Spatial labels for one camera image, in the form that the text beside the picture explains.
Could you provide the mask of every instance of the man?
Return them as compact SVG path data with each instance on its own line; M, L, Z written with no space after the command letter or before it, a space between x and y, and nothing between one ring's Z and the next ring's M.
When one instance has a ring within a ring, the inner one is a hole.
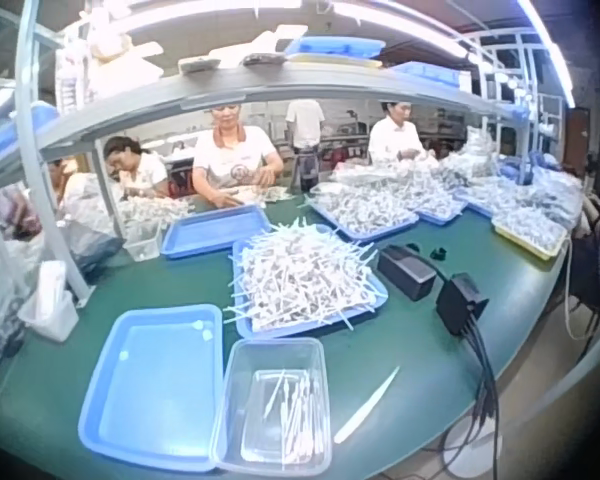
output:
M410 103L383 102L382 110L386 117L374 125L369 138L369 155L374 163L415 160L426 153L416 126L409 122Z
M291 145L296 154L300 150L315 148L320 144L320 132L324 127L324 113L320 104L311 99L293 100L287 109L287 128Z

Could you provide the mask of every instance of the woman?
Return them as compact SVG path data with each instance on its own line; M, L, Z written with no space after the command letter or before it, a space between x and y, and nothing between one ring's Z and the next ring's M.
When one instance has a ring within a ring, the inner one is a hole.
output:
M240 123L239 105L214 108L212 114L215 128L202 132L196 144L193 187L218 208L235 207L240 202L220 189L271 186L284 165L264 130Z
M386 117L376 123L369 138L369 155L374 163L414 160L425 149L416 126L409 122L411 104L383 102Z
M111 137L104 145L104 157L126 196L167 197L167 169L157 155L140 147L129 137Z
M0 188L0 229L6 240L24 240L42 230L33 206L18 185Z

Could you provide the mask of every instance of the metal shelf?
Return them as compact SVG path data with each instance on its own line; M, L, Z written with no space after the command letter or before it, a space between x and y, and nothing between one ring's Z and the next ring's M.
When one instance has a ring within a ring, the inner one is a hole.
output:
M85 153L99 138L188 111L228 103L294 98L412 101L514 122L511 112L476 95L408 74L322 63L257 65L177 75L98 100L38 132L45 160ZM19 173L18 147L0 159L0 183Z

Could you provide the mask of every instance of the worker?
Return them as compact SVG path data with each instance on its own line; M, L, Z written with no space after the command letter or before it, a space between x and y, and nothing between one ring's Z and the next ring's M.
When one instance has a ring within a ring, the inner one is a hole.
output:
M218 208L235 207L240 201L221 189L271 186L284 165L264 130L242 125L239 105L217 107L211 113L215 128L198 136L193 187Z
M289 142L297 155L300 150L314 149L320 145L320 133L324 127L324 113L316 100L293 100L287 109Z
M167 168L160 157L143 149L129 137L111 137L104 145L104 157L113 174L118 173L127 197L167 197Z
M16 184L0 188L0 230L6 240L24 240L40 233L40 220Z
M416 126L409 122L410 103L383 102L382 110L386 118L374 125L369 138L369 156L372 162L379 164L415 160L427 153L418 138Z

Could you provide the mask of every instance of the hand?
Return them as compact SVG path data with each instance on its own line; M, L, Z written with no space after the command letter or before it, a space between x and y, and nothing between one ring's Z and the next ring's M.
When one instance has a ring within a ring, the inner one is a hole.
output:
M404 160L413 160L420 154L420 150L408 148L407 150L402 150L400 154Z
M259 168L253 176L253 184L259 187L270 187L276 183L276 174L269 167Z
M232 208L244 205L240 200L226 193L218 193L211 199L211 203L213 203L216 208Z

